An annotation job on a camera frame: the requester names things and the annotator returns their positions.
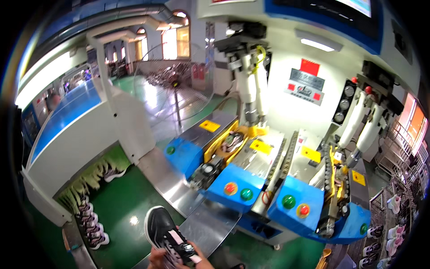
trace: white cylinder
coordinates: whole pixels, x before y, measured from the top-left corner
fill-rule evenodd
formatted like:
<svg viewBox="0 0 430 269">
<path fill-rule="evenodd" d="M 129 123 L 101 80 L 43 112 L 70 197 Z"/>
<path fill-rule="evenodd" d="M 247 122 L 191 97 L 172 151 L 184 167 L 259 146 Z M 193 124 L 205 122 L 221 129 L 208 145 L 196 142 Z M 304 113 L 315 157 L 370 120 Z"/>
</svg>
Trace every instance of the white cylinder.
<svg viewBox="0 0 430 269">
<path fill-rule="evenodd" d="M 345 131 L 342 134 L 341 139 L 339 140 L 340 148 L 346 148 L 346 146 L 351 141 L 351 138 L 354 136 L 354 133 L 357 130 L 358 126 L 360 125 L 360 122 L 363 119 L 364 112 L 365 112 L 365 109 L 364 109 L 365 99 L 366 99 L 366 93 L 364 93 L 363 91 L 360 92 L 360 98 L 358 99 L 358 102 L 351 113 L 351 117 L 349 118 Z"/>
<path fill-rule="evenodd" d="M 263 59 L 263 54 L 258 55 L 258 61 Z M 257 75 L 255 76 L 257 88 L 257 111 L 258 115 L 265 116 L 269 112 L 269 101 L 267 94 L 267 75 L 263 62 L 258 64 Z"/>
<path fill-rule="evenodd" d="M 379 121 L 381 120 L 382 113 L 384 112 L 384 109 L 377 105 L 373 104 L 371 114 L 371 121 L 367 121 L 366 125 L 363 128 L 363 131 L 361 131 L 360 137 L 357 141 L 357 148 L 361 152 L 365 152 L 370 148 L 370 146 L 373 144 L 373 141 L 378 136 L 379 130 L 381 129 L 381 125 L 379 124 Z"/>
<path fill-rule="evenodd" d="M 237 89 L 240 93 L 240 98 L 244 103 L 252 103 L 255 101 L 257 89 L 255 86 L 255 76 L 251 72 L 251 55 L 245 55 L 241 58 L 242 71 L 236 69 L 234 75 L 237 80 Z"/>
</svg>

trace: yellow warning label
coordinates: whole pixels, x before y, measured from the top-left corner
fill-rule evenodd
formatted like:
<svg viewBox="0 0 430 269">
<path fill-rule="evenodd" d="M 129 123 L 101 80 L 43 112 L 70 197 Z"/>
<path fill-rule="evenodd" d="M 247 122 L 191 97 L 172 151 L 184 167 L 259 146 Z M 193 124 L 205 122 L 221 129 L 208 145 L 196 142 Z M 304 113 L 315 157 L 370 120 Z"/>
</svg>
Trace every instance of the yellow warning label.
<svg viewBox="0 0 430 269">
<path fill-rule="evenodd" d="M 258 150 L 259 152 L 263 152 L 266 155 L 269 155 L 272 151 L 272 147 L 269 144 L 266 144 L 260 140 L 254 140 L 254 142 L 252 142 L 249 147 Z"/>
<path fill-rule="evenodd" d="M 354 180 L 355 182 L 366 186 L 366 181 L 364 180 L 364 176 L 354 170 L 352 170 L 352 180 Z"/>
<path fill-rule="evenodd" d="M 211 133 L 215 132 L 220 126 L 221 125 L 219 125 L 218 123 L 208 120 L 205 120 L 199 125 L 200 128 L 203 128 Z"/>
<path fill-rule="evenodd" d="M 321 162 L 321 153 L 313 149 L 310 149 L 307 146 L 301 147 L 301 154 L 306 158 L 313 160 L 314 162 L 317 162 L 317 163 Z"/>
</svg>

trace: hand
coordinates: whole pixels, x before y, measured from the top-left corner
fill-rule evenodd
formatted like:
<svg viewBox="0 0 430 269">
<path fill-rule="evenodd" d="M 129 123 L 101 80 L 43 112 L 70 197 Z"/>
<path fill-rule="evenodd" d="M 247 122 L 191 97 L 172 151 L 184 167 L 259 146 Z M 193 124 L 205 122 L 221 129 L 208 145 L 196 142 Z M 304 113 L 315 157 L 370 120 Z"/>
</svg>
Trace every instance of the hand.
<svg viewBox="0 0 430 269">
<path fill-rule="evenodd" d="M 149 256 L 149 261 L 151 262 L 148 269 L 164 269 L 164 255 L 166 254 L 166 249 L 151 248 L 151 255 Z"/>
<path fill-rule="evenodd" d="M 207 258 L 205 258 L 205 255 L 203 255 L 203 252 L 200 250 L 196 244 L 194 244 L 191 241 L 187 241 L 190 245 L 194 247 L 194 250 L 196 251 L 197 255 L 202 259 L 199 263 L 196 264 L 196 269 L 215 269 L 212 264 L 208 261 Z M 182 265 L 182 264 L 176 264 L 177 269 L 190 269 L 188 266 Z"/>
</svg>

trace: arched window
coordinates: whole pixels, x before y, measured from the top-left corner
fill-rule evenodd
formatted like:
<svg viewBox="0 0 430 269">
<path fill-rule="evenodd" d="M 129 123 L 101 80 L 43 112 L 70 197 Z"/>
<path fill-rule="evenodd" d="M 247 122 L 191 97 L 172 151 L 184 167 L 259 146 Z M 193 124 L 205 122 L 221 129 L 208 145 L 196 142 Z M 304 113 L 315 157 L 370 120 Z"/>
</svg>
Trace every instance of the arched window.
<svg viewBox="0 0 430 269">
<path fill-rule="evenodd" d="M 124 59 L 126 56 L 126 49 L 124 47 L 124 41 L 121 41 L 121 59 Z"/>
<path fill-rule="evenodd" d="M 114 62 L 118 61 L 117 48 L 114 46 Z"/>
<path fill-rule="evenodd" d="M 146 31 L 144 28 L 139 28 L 137 30 L 137 39 L 138 41 L 135 42 L 135 54 L 136 54 L 136 61 L 148 60 L 148 41 L 146 37 Z"/>
<path fill-rule="evenodd" d="M 190 57 L 190 18 L 181 10 L 176 10 L 173 15 L 186 18 L 185 25 L 169 29 L 161 35 L 163 43 L 164 59 L 183 59 Z"/>
</svg>

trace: red button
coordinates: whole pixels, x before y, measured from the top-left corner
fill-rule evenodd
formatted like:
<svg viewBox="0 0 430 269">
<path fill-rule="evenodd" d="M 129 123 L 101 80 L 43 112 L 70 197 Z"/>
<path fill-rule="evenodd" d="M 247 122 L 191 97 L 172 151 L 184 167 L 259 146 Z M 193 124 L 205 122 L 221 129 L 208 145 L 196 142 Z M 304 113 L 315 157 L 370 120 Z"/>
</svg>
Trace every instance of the red button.
<svg viewBox="0 0 430 269">
<path fill-rule="evenodd" d="M 307 205 L 304 205 L 300 208 L 300 214 L 301 215 L 307 215 L 309 214 L 309 207 Z"/>
<path fill-rule="evenodd" d="M 225 186 L 225 190 L 227 191 L 227 192 L 234 192 L 234 190 L 236 189 L 236 186 L 233 184 L 233 183 L 228 183 L 226 186 Z"/>
<path fill-rule="evenodd" d="M 364 91 L 365 91 L 367 94 L 372 94 L 372 87 L 367 86 L 366 88 L 364 88 Z"/>
<path fill-rule="evenodd" d="M 318 101 L 319 101 L 320 97 L 321 97 L 321 94 L 319 94 L 319 93 L 314 93 L 314 94 L 313 94 L 313 98 L 314 98 L 315 100 L 318 100 Z"/>
</svg>

